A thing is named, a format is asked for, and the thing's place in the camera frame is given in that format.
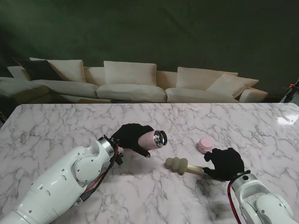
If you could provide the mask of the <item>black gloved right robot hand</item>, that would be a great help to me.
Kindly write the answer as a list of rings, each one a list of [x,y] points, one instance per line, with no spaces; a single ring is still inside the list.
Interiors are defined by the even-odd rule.
[[[218,181],[231,181],[245,170],[240,154],[231,147],[226,150],[214,148],[204,154],[204,159],[214,165],[214,169],[203,168],[204,173]]]

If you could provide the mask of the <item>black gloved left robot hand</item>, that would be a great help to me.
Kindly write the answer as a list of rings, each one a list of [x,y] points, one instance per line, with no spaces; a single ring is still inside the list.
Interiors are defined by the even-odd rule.
[[[149,125],[124,124],[112,135],[112,138],[119,147],[131,149],[146,158],[150,158],[150,153],[139,145],[138,140],[141,136],[153,130]]]

